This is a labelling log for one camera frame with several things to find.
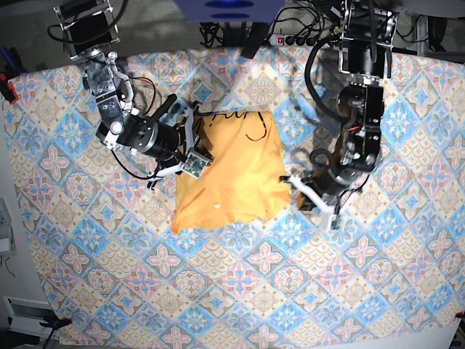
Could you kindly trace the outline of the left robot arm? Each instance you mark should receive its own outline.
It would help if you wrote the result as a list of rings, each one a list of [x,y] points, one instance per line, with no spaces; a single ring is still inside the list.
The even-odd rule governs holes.
[[[280,177],[301,194],[302,211],[319,209],[320,226],[326,231],[345,224],[344,211],[352,194],[363,189],[357,180],[369,176],[381,162],[384,89],[380,82],[392,76],[397,26],[397,14],[374,1],[343,1],[339,19],[339,32],[315,42],[304,69],[305,84],[317,109],[339,123],[339,138],[333,151],[312,150],[311,175]],[[335,109],[325,105],[311,78],[312,65],[325,45],[338,48],[339,72],[347,76]]]

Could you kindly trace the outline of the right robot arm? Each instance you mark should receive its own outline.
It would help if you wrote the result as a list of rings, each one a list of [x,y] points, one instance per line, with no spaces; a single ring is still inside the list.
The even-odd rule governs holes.
[[[143,114],[135,105],[133,88],[143,78],[124,73],[118,53],[110,48],[119,41],[118,22],[128,4],[123,1],[115,10],[110,1],[64,1],[54,7],[59,23],[49,26],[47,34],[62,43],[71,60],[83,62],[84,88],[95,98],[100,115],[96,136],[112,154],[130,151],[155,159],[155,169],[142,177],[149,188],[168,175],[197,180],[213,161],[194,131],[200,102],[182,108],[182,120],[173,126],[161,118],[177,105],[175,94]]]

